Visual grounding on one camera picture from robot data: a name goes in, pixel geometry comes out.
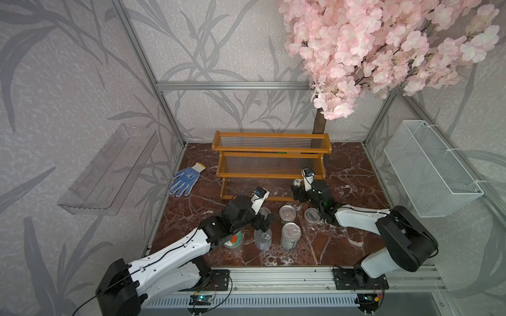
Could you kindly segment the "clear seed jar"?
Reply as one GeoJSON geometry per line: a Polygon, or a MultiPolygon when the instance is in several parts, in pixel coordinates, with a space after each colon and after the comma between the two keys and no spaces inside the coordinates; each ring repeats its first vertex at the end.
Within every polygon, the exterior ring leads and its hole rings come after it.
{"type": "Polygon", "coordinates": [[[266,218],[268,215],[271,214],[271,211],[268,208],[260,208],[259,214],[261,214],[262,216],[264,216],[266,218]]]}

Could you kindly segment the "clear seed jar shelf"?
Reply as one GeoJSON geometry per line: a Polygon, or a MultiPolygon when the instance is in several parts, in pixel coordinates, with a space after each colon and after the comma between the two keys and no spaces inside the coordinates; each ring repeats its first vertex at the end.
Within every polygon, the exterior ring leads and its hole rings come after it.
{"type": "Polygon", "coordinates": [[[318,213],[317,209],[314,208],[308,208],[304,212],[304,220],[308,225],[315,225],[322,221],[322,218],[320,217],[320,214],[318,213]]]}

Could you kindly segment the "tin can purple label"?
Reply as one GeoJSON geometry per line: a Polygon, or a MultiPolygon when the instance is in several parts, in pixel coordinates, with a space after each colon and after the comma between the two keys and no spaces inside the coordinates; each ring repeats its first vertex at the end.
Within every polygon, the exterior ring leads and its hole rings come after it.
{"type": "Polygon", "coordinates": [[[255,246],[261,251],[268,250],[272,244],[272,236],[273,233],[271,229],[268,229],[266,232],[263,232],[262,230],[255,230],[254,231],[255,246]]]}

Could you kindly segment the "silver tin can green label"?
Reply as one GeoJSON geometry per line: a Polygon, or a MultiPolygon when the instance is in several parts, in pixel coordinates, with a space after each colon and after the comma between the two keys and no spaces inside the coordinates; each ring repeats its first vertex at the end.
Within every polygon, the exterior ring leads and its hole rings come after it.
{"type": "Polygon", "coordinates": [[[296,210],[291,205],[284,205],[279,209],[279,218],[282,225],[293,223],[296,219],[296,210]]]}

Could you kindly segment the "jar with red green lid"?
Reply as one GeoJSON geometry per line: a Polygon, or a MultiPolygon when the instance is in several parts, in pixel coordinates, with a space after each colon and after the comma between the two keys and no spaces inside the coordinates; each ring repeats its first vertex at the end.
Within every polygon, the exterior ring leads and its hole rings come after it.
{"type": "Polygon", "coordinates": [[[229,241],[224,243],[224,246],[231,251],[239,251],[244,244],[244,236],[242,231],[234,234],[229,241]]]}

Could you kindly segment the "tall can green white label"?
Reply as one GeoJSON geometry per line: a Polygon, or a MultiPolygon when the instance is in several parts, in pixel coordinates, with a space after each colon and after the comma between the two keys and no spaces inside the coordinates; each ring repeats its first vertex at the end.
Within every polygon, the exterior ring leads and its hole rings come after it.
{"type": "Polygon", "coordinates": [[[294,250],[302,236],[302,230],[295,223],[286,223],[281,231],[281,246],[285,250],[294,250]]]}

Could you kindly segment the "orange wooden three-tier shelf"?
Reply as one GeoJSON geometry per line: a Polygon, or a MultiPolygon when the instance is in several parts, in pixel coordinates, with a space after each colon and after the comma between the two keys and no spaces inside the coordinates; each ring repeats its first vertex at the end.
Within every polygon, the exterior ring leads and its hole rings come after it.
{"type": "Polygon", "coordinates": [[[291,185],[304,178],[304,169],[311,169],[315,180],[325,179],[324,156],[332,152],[332,143],[328,134],[218,131],[212,149],[220,154],[222,199],[262,186],[270,200],[291,201],[291,185]]]}

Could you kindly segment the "jar red green label bottom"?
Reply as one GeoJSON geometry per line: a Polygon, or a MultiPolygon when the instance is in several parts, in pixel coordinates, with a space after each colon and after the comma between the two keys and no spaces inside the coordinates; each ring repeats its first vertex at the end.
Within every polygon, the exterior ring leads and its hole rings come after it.
{"type": "Polygon", "coordinates": [[[293,181],[293,185],[297,188],[300,188],[303,185],[304,180],[303,179],[295,179],[293,181]]]}

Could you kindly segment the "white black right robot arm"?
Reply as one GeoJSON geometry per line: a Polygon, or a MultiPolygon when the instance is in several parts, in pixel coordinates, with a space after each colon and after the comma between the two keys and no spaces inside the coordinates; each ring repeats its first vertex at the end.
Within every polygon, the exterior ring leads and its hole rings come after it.
{"type": "Polygon", "coordinates": [[[291,191],[294,200],[310,203],[327,224],[365,230],[382,238],[385,246],[354,266],[356,283],[400,269],[418,271],[426,260],[439,254],[435,237],[403,206],[375,210],[342,204],[323,180],[295,180],[291,191]]]}

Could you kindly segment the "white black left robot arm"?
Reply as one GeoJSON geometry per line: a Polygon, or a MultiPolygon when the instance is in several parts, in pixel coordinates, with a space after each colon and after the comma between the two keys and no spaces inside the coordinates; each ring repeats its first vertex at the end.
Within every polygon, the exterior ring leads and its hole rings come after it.
{"type": "Polygon", "coordinates": [[[235,196],[221,212],[164,249],[130,263],[123,258],[113,262],[96,289],[101,314],[138,315],[164,296],[204,288],[212,276],[204,255],[232,241],[248,226],[263,232],[269,229],[275,215],[260,213],[269,195],[259,187],[252,196],[235,196]]]}

